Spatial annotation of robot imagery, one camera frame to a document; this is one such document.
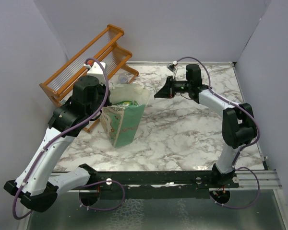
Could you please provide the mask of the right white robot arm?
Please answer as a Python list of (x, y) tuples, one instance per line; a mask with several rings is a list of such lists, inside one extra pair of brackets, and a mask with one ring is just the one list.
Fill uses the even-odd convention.
[(235, 165), (243, 147), (250, 144), (258, 134), (252, 107), (248, 103), (231, 103), (212, 92), (210, 86), (203, 84), (201, 68), (197, 64), (186, 66), (186, 80), (168, 76), (165, 85), (154, 97), (172, 99), (177, 93), (187, 93), (191, 100), (212, 109), (222, 118), (224, 147), (211, 173), (212, 184), (222, 187), (234, 176)]

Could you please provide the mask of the green yellow snack packet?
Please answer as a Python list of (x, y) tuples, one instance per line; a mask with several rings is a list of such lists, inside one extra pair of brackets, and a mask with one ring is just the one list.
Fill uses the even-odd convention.
[(121, 101), (118, 102), (116, 104), (114, 104), (115, 106), (138, 106), (139, 104), (137, 103), (137, 101)]

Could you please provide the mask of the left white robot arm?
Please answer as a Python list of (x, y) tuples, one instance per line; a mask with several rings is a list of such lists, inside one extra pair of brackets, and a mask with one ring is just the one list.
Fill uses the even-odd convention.
[(44, 212), (54, 204), (58, 196), (69, 190), (80, 186), (93, 188), (96, 177), (87, 166), (79, 166), (54, 178), (50, 176), (67, 147), (107, 105), (108, 86), (94, 76), (80, 77), (73, 85), (69, 99), (54, 110), (42, 143), (28, 166), (17, 179), (7, 181), (4, 190), (27, 209)]

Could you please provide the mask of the green printed paper bag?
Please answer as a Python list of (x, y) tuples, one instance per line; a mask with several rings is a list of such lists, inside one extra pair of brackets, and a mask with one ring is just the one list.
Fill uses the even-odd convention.
[[(119, 84), (110, 90), (111, 106), (103, 107), (101, 125), (113, 147), (132, 143), (151, 92), (140, 84)], [(115, 106), (121, 101), (137, 101), (138, 106)]]

